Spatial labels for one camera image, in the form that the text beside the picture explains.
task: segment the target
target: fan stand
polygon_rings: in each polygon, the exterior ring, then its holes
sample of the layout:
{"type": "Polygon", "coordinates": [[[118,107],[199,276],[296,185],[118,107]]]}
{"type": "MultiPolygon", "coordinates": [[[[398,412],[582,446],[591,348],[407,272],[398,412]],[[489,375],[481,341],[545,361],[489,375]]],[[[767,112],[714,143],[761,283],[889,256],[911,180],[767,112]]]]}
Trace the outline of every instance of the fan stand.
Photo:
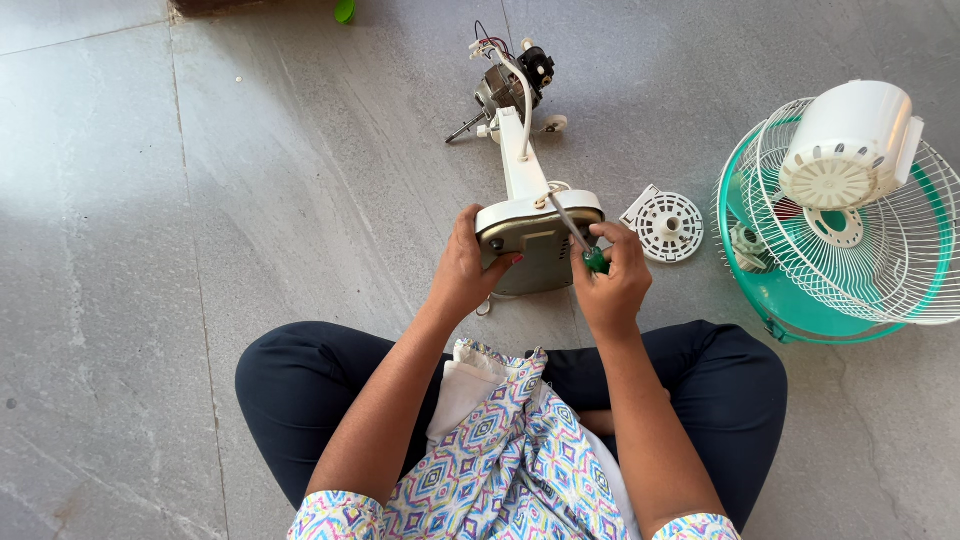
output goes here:
{"type": "MultiPolygon", "coordinates": [[[[475,230],[483,265],[490,266],[505,253],[523,254],[523,262],[508,270],[493,292],[519,296],[572,285],[573,273],[568,260],[570,231],[546,198],[552,188],[543,176],[533,147],[528,146],[526,160],[517,158],[525,137],[516,108],[497,109],[491,125],[478,130],[478,134],[490,135],[500,144],[507,183],[507,200],[480,210],[476,217],[475,230]]],[[[596,244],[597,238],[590,235],[589,226],[604,221],[597,196],[589,191],[570,189],[556,193],[555,197],[588,243],[596,244]]]]}

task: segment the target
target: metal base plate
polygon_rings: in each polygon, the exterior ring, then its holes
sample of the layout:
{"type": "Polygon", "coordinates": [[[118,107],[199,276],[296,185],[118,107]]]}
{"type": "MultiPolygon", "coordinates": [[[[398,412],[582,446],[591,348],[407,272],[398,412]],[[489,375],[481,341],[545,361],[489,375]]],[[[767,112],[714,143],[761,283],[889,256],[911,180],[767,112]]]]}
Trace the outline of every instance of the metal base plate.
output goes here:
{"type": "MultiPolygon", "coordinates": [[[[587,242],[595,245],[597,238],[590,235],[588,228],[603,222],[603,213],[597,209],[566,209],[566,213],[584,233],[587,242]]],[[[493,292],[519,296],[571,286],[569,236],[570,231],[557,212],[502,221],[477,233],[484,267],[490,266],[501,254],[523,254],[523,261],[507,271],[493,292]],[[494,240],[502,241],[503,247],[495,250],[491,245],[494,240]]]]}

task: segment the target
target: woman's right hand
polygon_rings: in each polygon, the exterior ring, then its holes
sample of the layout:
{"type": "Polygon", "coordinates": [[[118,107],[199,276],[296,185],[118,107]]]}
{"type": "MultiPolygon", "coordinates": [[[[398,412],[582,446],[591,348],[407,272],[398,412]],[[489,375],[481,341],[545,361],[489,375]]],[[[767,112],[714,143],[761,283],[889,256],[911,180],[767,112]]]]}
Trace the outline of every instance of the woman's right hand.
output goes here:
{"type": "Polygon", "coordinates": [[[573,286],[590,331],[595,339],[617,339],[639,332],[636,313],[654,282],[640,238],[623,225],[611,222],[591,225],[590,233],[613,244],[604,250],[610,261],[610,274],[594,274],[584,264],[584,250],[570,238],[573,286]]]}

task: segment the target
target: green bottle cap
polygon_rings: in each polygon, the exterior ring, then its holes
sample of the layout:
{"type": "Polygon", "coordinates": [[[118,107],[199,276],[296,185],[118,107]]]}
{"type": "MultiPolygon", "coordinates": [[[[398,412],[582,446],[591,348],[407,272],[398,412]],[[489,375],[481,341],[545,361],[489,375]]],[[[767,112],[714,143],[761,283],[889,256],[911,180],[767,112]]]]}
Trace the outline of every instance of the green bottle cap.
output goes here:
{"type": "Polygon", "coordinates": [[[333,8],[333,18],[340,24],[347,24],[353,20],[353,12],[356,10],[356,4],[353,0],[340,0],[337,6],[333,8]]]}

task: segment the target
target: woman's left hand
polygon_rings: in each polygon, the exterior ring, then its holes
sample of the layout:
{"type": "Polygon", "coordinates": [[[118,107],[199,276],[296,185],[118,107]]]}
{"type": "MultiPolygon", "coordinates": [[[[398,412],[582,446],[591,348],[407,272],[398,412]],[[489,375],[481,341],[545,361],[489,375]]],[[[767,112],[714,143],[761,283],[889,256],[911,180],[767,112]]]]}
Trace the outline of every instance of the woman's left hand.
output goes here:
{"type": "Polygon", "coordinates": [[[519,253],[504,254],[484,269],[474,231],[474,220],[482,209],[480,205],[470,205],[457,216],[437,265],[430,295],[421,309],[443,317],[453,326],[480,307],[507,270],[523,259],[519,253]]]}

